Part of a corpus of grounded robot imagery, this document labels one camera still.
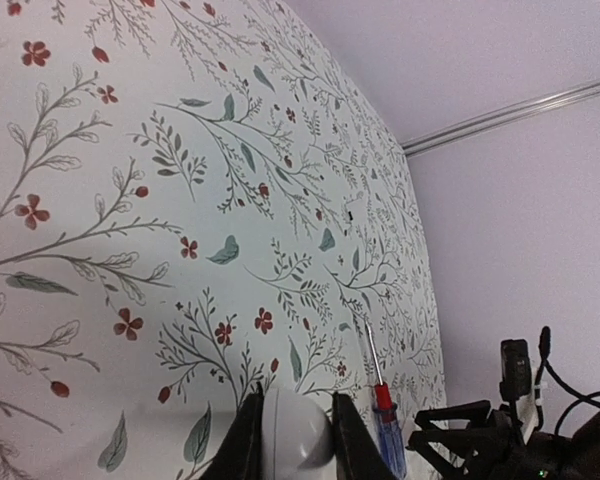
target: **flower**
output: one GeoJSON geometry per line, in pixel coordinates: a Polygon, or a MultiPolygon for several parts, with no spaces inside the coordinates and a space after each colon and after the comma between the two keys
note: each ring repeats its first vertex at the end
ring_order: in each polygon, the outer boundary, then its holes
{"type": "Polygon", "coordinates": [[[226,344],[227,346],[231,345],[231,338],[229,338],[229,335],[231,335],[232,331],[233,331],[233,328],[231,327],[230,323],[225,325],[224,322],[220,322],[218,324],[218,328],[216,328],[216,331],[215,331],[216,340],[218,341],[218,343],[220,345],[222,345],[222,344],[226,344]]]}
{"type": "Polygon", "coordinates": [[[20,15],[21,11],[22,11],[22,7],[20,6],[20,4],[18,2],[10,3],[9,6],[7,7],[7,13],[9,14],[10,17],[13,17],[14,15],[20,15]]]}
{"type": "Polygon", "coordinates": [[[24,42],[22,46],[26,52],[22,55],[22,63],[27,67],[31,65],[31,62],[39,67],[44,67],[47,64],[47,59],[51,56],[51,52],[47,50],[44,42],[24,42]]]}
{"type": "Polygon", "coordinates": [[[138,198],[144,198],[147,195],[149,195],[149,187],[145,187],[143,185],[142,187],[136,188],[136,197],[138,197],[138,198]]]}
{"type": "Polygon", "coordinates": [[[30,193],[27,195],[27,202],[29,202],[29,205],[16,205],[14,212],[18,217],[26,217],[24,219],[25,226],[35,230],[38,226],[37,222],[46,222],[51,214],[47,210],[38,210],[38,204],[40,203],[38,195],[30,193]]]}
{"type": "Polygon", "coordinates": [[[182,255],[182,258],[189,257],[191,260],[198,258],[198,253],[196,252],[198,248],[198,242],[196,240],[189,243],[189,239],[187,237],[182,237],[180,239],[180,243],[184,245],[184,248],[180,250],[180,255],[182,255]]]}
{"type": "Polygon", "coordinates": [[[211,5],[209,5],[208,3],[203,3],[202,4],[204,11],[207,12],[209,15],[211,15],[212,17],[216,16],[216,9],[213,8],[211,5]]]}
{"type": "Polygon", "coordinates": [[[273,315],[271,312],[267,312],[264,307],[260,307],[258,310],[258,316],[256,317],[256,328],[262,330],[265,335],[269,330],[273,328],[273,315]]]}
{"type": "Polygon", "coordinates": [[[64,383],[53,381],[51,382],[51,391],[60,398],[67,398],[69,396],[69,387],[64,383]]]}
{"type": "Polygon", "coordinates": [[[109,55],[107,55],[107,52],[102,50],[100,47],[93,47],[91,53],[100,63],[109,63],[109,55]]]}
{"type": "Polygon", "coordinates": [[[264,183],[258,185],[258,190],[260,191],[260,195],[262,195],[264,198],[269,196],[269,187],[267,187],[264,183]]]}
{"type": "Polygon", "coordinates": [[[141,318],[135,318],[131,320],[131,312],[128,308],[121,308],[118,312],[120,318],[122,318],[124,323],[116,323],[113,326],[113,331],[116,335],[122,335],[126,332],[127,340],[131,340],[132,342],[138,339],[138,334],[135,332],[136,330],[140,330],[144,325],[144,320],[141,318]]]}
{"type": "Polygon", "coordinates": [[[296,123],[296,112],[287,107],[287,118],[289,121],[296,123]]]}
{"type": "Polygon", "coordinates": [[[171,396],[171,387],[162,387],[162,389],[160,390],[160,393],[158,394],[158,401],[160,403],[164,403],[167,400],[169,400],[170,396],[171,396]]]}
{"type": "Polygon", "coordinates": [[[113,90],[115,90],[115,89],[111,85],[107,85],[106,90],[102,87],[98,87],[97,92],[98,92],[98,95],[102,96],[102,101],[105,104],[107,104],[109,102],[118,103],[118,97],[113,95],[113,90]]]}

